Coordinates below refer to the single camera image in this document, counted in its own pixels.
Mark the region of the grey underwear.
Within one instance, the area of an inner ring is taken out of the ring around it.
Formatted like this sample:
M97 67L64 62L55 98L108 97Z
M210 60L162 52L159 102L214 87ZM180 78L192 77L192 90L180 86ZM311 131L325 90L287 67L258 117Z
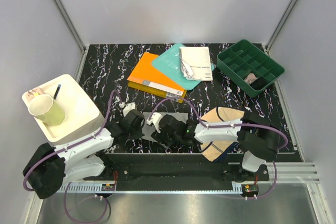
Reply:
M175 117L177 120L182 121L183 123L186 123L188 120L188 114L187 113L177 113L177 112L160 112L162 116L165 116L166 114L171 115ZM142 128L143 136L141 137L142 140L157 141L151 136L152 133L155 132L155 127L153 125L148 125L147 123L144 124Z

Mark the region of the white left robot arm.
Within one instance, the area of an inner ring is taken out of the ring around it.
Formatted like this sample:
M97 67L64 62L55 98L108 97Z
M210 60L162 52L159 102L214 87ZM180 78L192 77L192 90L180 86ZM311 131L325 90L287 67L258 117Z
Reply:
M24 189L46 199L63 185L84 178L117 179L118 172L104 151L119 141L140 138L144 123L144 115L132 109L125 111L121 120L104 122L96 131L69 143L40 145L23 170Z

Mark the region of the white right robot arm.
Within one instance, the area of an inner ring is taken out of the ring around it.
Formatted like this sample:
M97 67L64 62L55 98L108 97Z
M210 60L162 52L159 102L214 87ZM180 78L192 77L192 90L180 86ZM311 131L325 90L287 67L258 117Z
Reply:
M193 146L215 141L238 142L244 152L238 173L244 180L256 176L264 162L274 161L281 148L280 138L286 139L270 121L259 120L247 113L240 119L225 122L184 123L171 115L155 112L146 123L155 128L152 138L165 147L176 143Z

